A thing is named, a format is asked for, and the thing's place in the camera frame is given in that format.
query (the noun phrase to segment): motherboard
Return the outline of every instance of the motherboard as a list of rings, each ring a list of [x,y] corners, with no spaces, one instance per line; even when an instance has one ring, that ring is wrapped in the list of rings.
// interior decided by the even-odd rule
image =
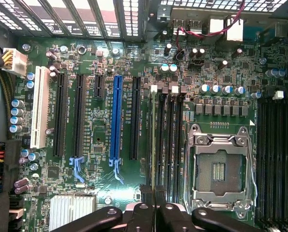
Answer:
[[[256,225],[274,190],[265,188],[268,170],[278,168],[265,158],[259,166],[269,133],[259,137],[259,120],[271,112],[265,104],[288,101],[279,96],[288,94],[288,41],[229,52],[180,46],[20,39],[28,75],[16,78],[23,106],[13,139],[22,141],[19,179],[28,179],[15,191],[25,231],[51,231],[105,206],[125,210],[142,201],[142,185],[162,186],[166,201],[189,213],[205,206]],[[288,120],[288,104],[277,105]],[[280,168],[288,175],[288,156]],[[288,195],[276,201],[288,205]]]

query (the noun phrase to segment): capacitor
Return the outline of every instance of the capacitor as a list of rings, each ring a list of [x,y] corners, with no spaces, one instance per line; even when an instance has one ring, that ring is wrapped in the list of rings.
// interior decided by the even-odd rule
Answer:
[[[27,77],[28,80],[33,81],[34,77],[35,77],[35,74],[33,72],[29,72],[29,73],[27,73],[26,77]]]
[[[36,161],[36,160],[38,160],[40,158],[40,153],[39,152],[33,152],[33,153],[30,153],[29,155],[28,155],[28,159],[30,160],[30,161]]]
[[[12,124],[14,124],[14,125],[22,124],[23,118],[22,117],[13,116],[13,117],[10,118],[10,122]]]
[[[58,71],[58,69],[54,66],[54,65],[52,65],[52,66],[49,66],[49,71],[51,71],[51,72],[54,72],[54,73],[56,73],[56,74],[59,74],[60,72]]]
[[[243,50],[241,48],[238,48],[235,52],[232,53],[231,57],[233,58],[237,58],[238,56],[243,54]]]
[[[12,126],[10,126],[9,130],[11,133],[19,133],[23,130],[23,127],[19,126],[19,125],[12,125]]]
[[[194,58],[194,56],[197,54],[198,50],[196,48],[193,48],[191,52],[189,53],[190,58]]]
[[[61,46],[61,47],[60,47],[60,52],[61,52],[61,53],[66,53],[66,52],[68,52],[68,47],[67,47],[67,46]]]
[[[171,64],[170,65],[170,72],[175,73],[177,71],[177,65],[176,64]]]
[[[196,54],[196,58],[201,58],[205,53],[205,50],[203,48],[200,48],[200,50]]]
[[[28,178],[23,178],[23,179],[21,179],[21,180],[16,181],[16,182],[14,183],[14,187],[15,187],[15,188],[20,188],[20,187],[28,184],[28,182],[29,182],[29,179],[28,179]]]
[[[30,160],[27,158],[24,158],[24,157],[22,157],[18,160],[19,164],[25,164],[25,163],[29,163],[29,162],[30,162]]]
[[[234,93],[238,96],[242,95],[245,92],[244,87],[240,86],[235,88]]]
[[[278,75],[278,70],[277,69],[269,69],[268,71],[265,72],[265,75],[267,77],[276,77]]]
[[[219,91],[220,91],[219,85],[213,85],[213,86],[210,87],[210,92],[212,94],[217,94]]]
[[[11,102],[11,105],[13,107],[16,107],[16,108],[23,108],[24,107],[24,102],[22,100],[17,100],[17,99],[14,99],[12,102]]]
[[[229,93],[232,92],[232,87],[231,86],[225,86],[222,88],[221,92],[224,94],[224,95],[228,95]]]
[[[32,170],[32,171],[36,171],[38,170],[39,168],[39,165],[36,164],[36,163],[32,163],[30,166],[29,166],[29,169]]]
[[[12,108],[12,110],[11,110],[11,114],[13,116],[22,116],[23,113],[24,113],[24,111],[22,109]]]
[[[54,134],[54,132],[55,132],[55,128],[47,128],[45,130],[46,135]]]
[[[33,81],[27,81],[26,86],[27,86],[27,88],[32,89],[34,87],[34,82]]]
[[[45,55],[51,61],[54,61],[57,59],[57,57],[51,51],[47,51]]]
[[[250,94],[251,98],[253,99],[259,99],[262,97],[262,94],[260,92],[257,92],[257,93],[252,93]]]
[[[171,48],[172,48],[172,45],[168,43],[164,48],[164,55],[168,55],[170,53]]]
[[[31,186],[29,186],[29,185],[24,185],[24,186],[22,186],[22,187],[20,187],[20,188],[16,188],[15,190],[14,190],[14,192],[15,192],[15,194],[21,194],[21,193],[23,193],[23,192],[26,192],[26,191],[28,191],[28,190],[30,190],[31,189]]]
[[[163,64],[160,68],[160,70],[164,73],[166,73],[169,70],[169,66],[167,64]]]
[[[225,68],[228,65],[228,62],[226,60],[223,60],[222,62],[219,63],[218,65],[218,69],[222,70],[223,68]]]
[[[209,91],[209,86],[207,84],[201,85],[200,87],[200,92],[201,93],[206,93],[207,91]]]
[[[20,153],[20,155],[24,158],[27,158],[29,154],[33,153],[33,150],[30,148],[24,149],[22,150],[22,152]]]

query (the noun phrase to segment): black pcie slot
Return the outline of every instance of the black pcie slot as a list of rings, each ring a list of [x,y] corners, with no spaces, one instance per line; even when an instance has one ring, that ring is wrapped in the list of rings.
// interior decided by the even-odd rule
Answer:
[[[141,106],[141,77],[133,77],[130,159],[138,159]]]
[[[164,143],[164,106],[166,95],[159,94],[158,117],[157,117],[157,137],[156,137],[156,185],[162,185],[162,151]]]
[[[72,157],[83,155],[84,140],[84,117],[85,117],[85,98],[86,98],[86,77],[76,75],[77,86],[74,100],[74,119],[73,119],[73,151]]]
[[[64,73],[60,73],[57,84],[53,155],[54,157],[62,157],[65,153],[68,77]]]

